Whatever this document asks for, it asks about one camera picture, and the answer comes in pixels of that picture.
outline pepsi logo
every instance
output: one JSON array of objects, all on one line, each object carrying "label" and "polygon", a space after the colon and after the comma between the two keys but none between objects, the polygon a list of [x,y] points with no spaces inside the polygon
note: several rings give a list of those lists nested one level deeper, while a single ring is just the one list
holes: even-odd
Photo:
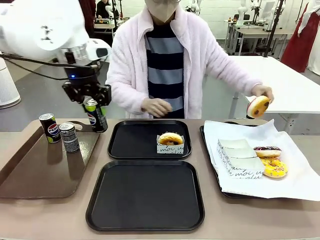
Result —
[{"label": "pepsi logo", "polygon": [[89,117],[90,124],[95,125],[97,122],[96,118],[93,115],[91,115],[90,113],[88,113],[88,117]]},{"label": "pepsi logo", "polygon": [[59,133],[59,129],[56,123],[52,124],[48,127],[48,133],[51,135],[57,135]]}]

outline tray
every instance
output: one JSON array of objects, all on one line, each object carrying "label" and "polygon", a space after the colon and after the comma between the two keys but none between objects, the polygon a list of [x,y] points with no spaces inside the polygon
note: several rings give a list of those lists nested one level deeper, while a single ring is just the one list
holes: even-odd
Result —
[{"label": "tray", "polygon": [[66,198],[78,188],[99,134],[78,121],[80,151],[66,153],[62,140],[48,143],[40,126],[0,171],[0,198]]},{"label": "tray", "polygon": [[[157,135],[173,132],[184,137],[183,154],[157,153]],[[126,120],[114,126],[108,146],[110,157],[118,160],[179,160],[191,154],[187,125],[177,120]]]},{"label": "tray", "polygon": [[109,162],[86,211],[100,232],[191,231],[204,217],[197,172],[178,160]]},{"label": "tray", "polygon": [[[233,121],[226,121],[225,122],[226,124],[236,124],[236,125],[239,125],[239,123],[236,123],[236,122],[233,122]],[[248,127],[257,127],[257,125],[246,125]],[[205,138],[205,126],[201,126],[200,127],[200,133],[201,133],[201,136],[202,136],[202,139],[203,139],[203,142],[204,142],[204,145],[205,145],[205,149],[208,153],[208,159],[210,161],[210,155],[209,155],[209,151],[208,151],[208,148],[207,148],[207,144],[206,144],[206,138]],[[216,178],[216,181],[218,182],[218,184],[220,185],[219,183],[219,178],[218,178],[218,174],[214,168],[214,166],[212,166],[212,163],[210,161],[210,166],[212,167],[212,170],[213,170],[213,173],[215,175],[215,178]],[[241,195],[241,194],[235,194],[235,193],[229,193],[229,192],[223,192],[222,191],[222,188],[220,187],[220,191],[223,195],[225,195],[226,197],[228,198],[231,198],[231,199],[258,199],[259,197],[255,197],[255,196],[248,196],[248,195]]]}]

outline can lid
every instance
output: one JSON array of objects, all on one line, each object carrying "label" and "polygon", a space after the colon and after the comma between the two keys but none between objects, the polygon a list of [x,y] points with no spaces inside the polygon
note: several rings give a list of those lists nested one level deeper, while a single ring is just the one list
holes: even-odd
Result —
[{"label": "can lid", "polygon": [[75,127],[75,125],[72,123],[72,122],[65,122],[65,123],[62,123],[60,126],[59,126],[59,129],[61,131],[68,131],[68,130],[71,130]]},{"label": "can lid", "polygon": [[88,97],[84,100],[84,105],[85,106],[96,106],[96,105],[98,105],[98,103],[92,97]]},{"label": "can lid", "polygon": [[52,119],[54,117],[54,115],[52,113],[45,113],[45,114],[42,114],[40,117],[39,117],[39,120],[49,120],[49,119]]}]

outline face mask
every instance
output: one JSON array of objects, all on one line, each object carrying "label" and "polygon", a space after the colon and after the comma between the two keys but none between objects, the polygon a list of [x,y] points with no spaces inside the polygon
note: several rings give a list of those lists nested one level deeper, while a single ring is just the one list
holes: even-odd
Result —
[{"label": "face mask", "polygon": [[179,5],[179,0],[145,0],[149,12],[162,22],[174,14]]}]

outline soda can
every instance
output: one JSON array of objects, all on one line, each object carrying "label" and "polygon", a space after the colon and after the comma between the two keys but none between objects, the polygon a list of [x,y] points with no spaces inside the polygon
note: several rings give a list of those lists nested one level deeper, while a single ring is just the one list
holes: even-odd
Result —
[{"label": "soda can", "polygon": [[108,129],[108,123],[102,108],[92,97],[86,98],[83,106],[93,131],[95,133],[104,133]]},{"label": "soda can", "polygon": [[43,127],[46,139],[50,144],[55,144],[61,140],[59,128],[52,113],[46,113],[39,117],[40,123]]},{"label": "soda can", "polygon": [[72,122],[65,122],[59,126],[62,141],[67,153],[75,153],[80,149],[76,134],[75,125]]}]

